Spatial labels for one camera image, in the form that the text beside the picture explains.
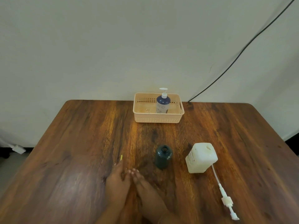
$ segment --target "basket rim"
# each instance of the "basket rim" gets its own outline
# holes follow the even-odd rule
[[[133,103],[133,113],[134,114],[141,114],[141,115],[168,115],[168,116],[170,116],[170,115],[171,116],[182,116],[183,114],[185,114],[185,110],[184,110],[184,106],[183,106],[181,97],[178,94],[176,94],[176,93],[168,93],[168,94],[177,95],[180,98],[180,104],[181,104],[182,111],[183,111],[180,114],[174,114],[174,113],[142,113],[142,112],[135,112],[134,109],[135,109],[136,94],[139,94],[139,93],[135,93],[135,95],[134,95],[134,103]]]

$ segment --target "pump nozzle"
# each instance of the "pump nozzle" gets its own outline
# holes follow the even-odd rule
[[[160,88],[160,90],[164,90],[164,92],[162,93],[162,98],[167,98],[167,93],[166,91],[168,90],[167,88]]]

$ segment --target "bottle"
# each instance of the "bottle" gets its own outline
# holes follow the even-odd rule
[[[168,89],[160,88],[160,90],[164,90],[164,93],[157,97],[156,113],[167,113],[170,104],[170,98],[166,93]]]
[[[217,160],[217,154],[211,143],[195,143],[186,156],[189,173],[204,173]]]
[[[161,145],[156,150],[155,165],[159,169],[165,169],[172,157],[172,149],[166,145]]]

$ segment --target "beige basket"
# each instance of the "beige basket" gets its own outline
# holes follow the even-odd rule
[[[160,93],[137,93],[134,97],[133,112],[136,122],[178,123],[185,113],[180,96],[167,94],[170,98],[167,113],[156,113],[157,97]]]

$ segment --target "person's right hand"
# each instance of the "person's right hand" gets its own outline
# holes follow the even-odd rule
[[[133,169],[131,173],[141,199],[140,212],[153,224],[158,223],[162,216],[169,212],[164,201],[138,170]]]

